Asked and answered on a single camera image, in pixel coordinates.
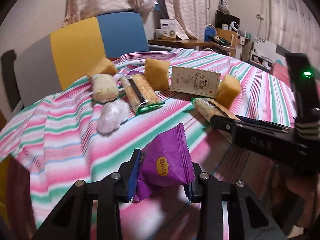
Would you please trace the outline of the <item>purple snack packet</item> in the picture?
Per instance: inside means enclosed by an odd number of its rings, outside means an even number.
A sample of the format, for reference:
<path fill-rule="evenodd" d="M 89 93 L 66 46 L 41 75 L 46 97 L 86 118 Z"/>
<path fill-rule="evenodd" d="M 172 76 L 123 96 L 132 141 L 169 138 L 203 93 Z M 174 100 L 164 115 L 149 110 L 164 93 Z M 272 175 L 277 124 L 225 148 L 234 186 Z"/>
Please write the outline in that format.
<path fill-rule="evenodd" d="M 194 180 L 184 126 L 179 123 L 142 149 L 134 201 L 140 202 L 163 187 L 187 185 Z"/>

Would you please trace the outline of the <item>beige printed carton box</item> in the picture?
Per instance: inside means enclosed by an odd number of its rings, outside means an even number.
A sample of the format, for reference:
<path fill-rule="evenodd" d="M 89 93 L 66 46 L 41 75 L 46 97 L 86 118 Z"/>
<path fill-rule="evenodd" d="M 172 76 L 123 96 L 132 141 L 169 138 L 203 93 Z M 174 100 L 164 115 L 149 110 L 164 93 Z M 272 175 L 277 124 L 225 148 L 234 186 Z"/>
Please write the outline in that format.
<path fill-rule="evenodd" d="M 173 66 L 170 89 L 175 92 L 215 99 L 220 73 L 196 68 Z"/>

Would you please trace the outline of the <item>rice cracker bar packet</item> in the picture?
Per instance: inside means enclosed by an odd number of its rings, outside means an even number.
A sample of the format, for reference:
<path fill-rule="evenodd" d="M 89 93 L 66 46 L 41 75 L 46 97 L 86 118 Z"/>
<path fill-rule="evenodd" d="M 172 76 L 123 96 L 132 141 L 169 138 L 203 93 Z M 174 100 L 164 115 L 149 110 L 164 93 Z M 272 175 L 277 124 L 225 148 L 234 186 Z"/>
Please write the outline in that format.
<path fill-rule="evenodd" d="M 133 74 L 120 78 L 121 85 L 135 115 L 144 114 L 164 105 L 144 75 Z"/>

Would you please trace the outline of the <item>yellow sponge cake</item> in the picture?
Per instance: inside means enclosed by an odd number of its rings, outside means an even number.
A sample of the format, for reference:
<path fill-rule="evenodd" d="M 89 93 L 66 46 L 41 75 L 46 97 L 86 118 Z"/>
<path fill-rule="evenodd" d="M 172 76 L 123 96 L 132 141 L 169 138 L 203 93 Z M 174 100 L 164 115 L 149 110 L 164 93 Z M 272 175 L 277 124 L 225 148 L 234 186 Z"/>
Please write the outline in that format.
<path fill-rule="evenodd" d="M 105 58 L 105 57 L 102 57 L 93 67 L 91 67 L 86 75 L 88 77 L 91 77 L 93 75 L 97 75 L 97 74 L 108 74 L 108 75 L 111 75 L 111 76 L 114 76 L 115 74 L 117 74 L 118 70 L 115 66 L 115 64 Z"/>
<path fill-rule="evenodd" d="M 216 101 L 223 107 L 230 109 L 234 99 L 241 92 L 240 82 L 231 75 L 225 75 L 219 84 Z"/>
<path fill-rule="evenodd" d="M 156 91 L 169 88 L 170 62 L 147 58 L 145 60 L 144 76 L 151 87 Z"/>

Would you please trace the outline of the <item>striped pink green bedsheet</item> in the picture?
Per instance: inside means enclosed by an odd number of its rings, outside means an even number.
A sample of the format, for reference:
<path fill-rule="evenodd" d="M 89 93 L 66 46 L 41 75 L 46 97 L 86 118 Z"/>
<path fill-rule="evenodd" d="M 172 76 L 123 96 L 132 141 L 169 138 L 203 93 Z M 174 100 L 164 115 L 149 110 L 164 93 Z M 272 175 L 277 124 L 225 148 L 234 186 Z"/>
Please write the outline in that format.
<path fill-rule="evenodd" d="M 241 92 L 231 112 L 292 126 L 296 115 L 291 89 L 272 75 L 234 58 L 208 51 L 175 49 L 171 52 L 130 53 L 116 62 L 118 76 L 142 72 L 145 60 L 169 61 L 171 66 L 209 70 L 237 78 Z M 272 161 L 258 154 L 232 148 L 225 137 L 211 129 L 191 104 L 191 96 L 159 92 L 162 107 L 142 115 L 131 113 L 127 122 L 110 135 L 97 131 L 102 105 L 92 98 L 85 76 L 66 90 L 40 99 L 15 115 L 1 131 L 1 158 L 11 155 L 26 176 L 14 183 L 14 194 L 31 202 L 28 211 L 39 227 L 74 182 L 101 180 L 130 159 L 159 133 L 182 123 L 191 158 L 217 179 L 245 181 L 268 202 Z"/>

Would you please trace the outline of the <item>white plastic wrapped snack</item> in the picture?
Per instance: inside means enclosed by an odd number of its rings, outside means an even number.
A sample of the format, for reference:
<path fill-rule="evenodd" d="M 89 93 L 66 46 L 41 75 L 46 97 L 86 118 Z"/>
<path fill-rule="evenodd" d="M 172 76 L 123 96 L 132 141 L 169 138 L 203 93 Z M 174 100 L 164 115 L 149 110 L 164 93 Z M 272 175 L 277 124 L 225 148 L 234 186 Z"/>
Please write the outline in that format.
<path fill-rule="evenodd" d="M 120 125 L 128 120 L 130 106 L 124 100 L 108 102 L 101 110 L 97 123 L 97 131 L 100 134 L 109 134 L 117 130 Z"/>

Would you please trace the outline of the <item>cream round bun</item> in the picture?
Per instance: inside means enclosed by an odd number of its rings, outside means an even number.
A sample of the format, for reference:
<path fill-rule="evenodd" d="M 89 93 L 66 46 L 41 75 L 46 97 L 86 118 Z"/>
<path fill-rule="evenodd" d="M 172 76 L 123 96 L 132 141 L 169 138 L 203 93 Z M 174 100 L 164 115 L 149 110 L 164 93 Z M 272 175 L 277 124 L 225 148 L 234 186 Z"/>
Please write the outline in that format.
<path fill-rule="evenodd" d="M 90 77 L 93 99 L 100 103 L 113 101 L 119 94 L 118 86 L 109 74 L 96 74 Z"/>

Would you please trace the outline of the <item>blue round container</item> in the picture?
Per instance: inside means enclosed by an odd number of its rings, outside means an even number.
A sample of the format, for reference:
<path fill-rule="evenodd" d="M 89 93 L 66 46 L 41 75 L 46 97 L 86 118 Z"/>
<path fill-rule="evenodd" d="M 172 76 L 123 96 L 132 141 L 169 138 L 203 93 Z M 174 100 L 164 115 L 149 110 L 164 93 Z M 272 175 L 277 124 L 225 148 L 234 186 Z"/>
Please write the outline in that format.
<path fill-rule="evenodd" d="M 214 42 L 216 36 L 216 29 L 212 24 L 207 24 L 204 29 L 204 40 Z"/>

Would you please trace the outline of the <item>wooden side desk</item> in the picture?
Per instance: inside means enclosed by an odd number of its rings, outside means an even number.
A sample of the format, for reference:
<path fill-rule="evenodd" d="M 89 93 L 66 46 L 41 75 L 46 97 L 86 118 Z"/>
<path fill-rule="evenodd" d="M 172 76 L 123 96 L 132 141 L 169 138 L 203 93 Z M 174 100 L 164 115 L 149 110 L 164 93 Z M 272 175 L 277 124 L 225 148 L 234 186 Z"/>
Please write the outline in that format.
<path fill-rule="evenodd" d="M 215 42 L 211 41 L 203 41 L 203 40 L 162 40 L 162 39 L 151 39 L 148 40 L 148 44 L 150 45 L 157 45 L 157 46 L 165 46 L 165 47 L 172 47 L 172 48 L 183 48 L 183 49 L 195 49 L 199 47 L 200 50 L 210 48 L 212 50 L 219 50 L 223 53 L 227 53 L 231 56 L 236 55 L 236 49 L 233 47 L 227 47 Z"/>

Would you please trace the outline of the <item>gold metal tray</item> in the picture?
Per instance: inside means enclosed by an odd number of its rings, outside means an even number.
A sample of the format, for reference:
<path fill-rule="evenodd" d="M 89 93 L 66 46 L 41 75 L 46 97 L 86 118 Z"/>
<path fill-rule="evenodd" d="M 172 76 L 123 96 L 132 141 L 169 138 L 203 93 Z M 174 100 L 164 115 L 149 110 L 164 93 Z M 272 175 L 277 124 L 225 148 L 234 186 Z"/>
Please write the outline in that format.
<path fill-rule="evenodd" d="M 4 224 L 12 229 L 14 216 L 14 198 L 12 191 L 12 176 L 14 158 L 8 155 L 1 161 L 1 218 Z"/>

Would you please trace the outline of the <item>white blue medicine box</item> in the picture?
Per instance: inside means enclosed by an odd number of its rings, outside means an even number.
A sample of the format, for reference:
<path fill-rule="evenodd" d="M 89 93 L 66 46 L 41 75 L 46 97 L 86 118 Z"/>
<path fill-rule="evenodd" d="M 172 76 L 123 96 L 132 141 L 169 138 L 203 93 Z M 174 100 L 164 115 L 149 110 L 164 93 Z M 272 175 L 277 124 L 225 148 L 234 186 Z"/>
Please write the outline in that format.
<path fill-rule="evenodd" d="M 161 39 L 176 39 L 176 20 L 169 18 L 161 18 Z"/>

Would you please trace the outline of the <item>grey yellow blue chair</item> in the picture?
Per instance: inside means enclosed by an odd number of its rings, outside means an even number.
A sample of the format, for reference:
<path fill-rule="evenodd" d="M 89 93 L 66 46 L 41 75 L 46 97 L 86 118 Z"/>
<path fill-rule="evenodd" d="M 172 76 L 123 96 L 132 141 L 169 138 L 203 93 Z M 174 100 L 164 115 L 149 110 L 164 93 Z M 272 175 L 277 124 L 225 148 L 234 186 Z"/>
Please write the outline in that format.
<path fill-rule="evenodd" d="M 103 57 L 148 51 L 143 20 L 137 12 L 115 12 L 63 27 L 17 55 L 1 55 L 5 91 L 11 109 L 24 107 L 66 89 Z"/>

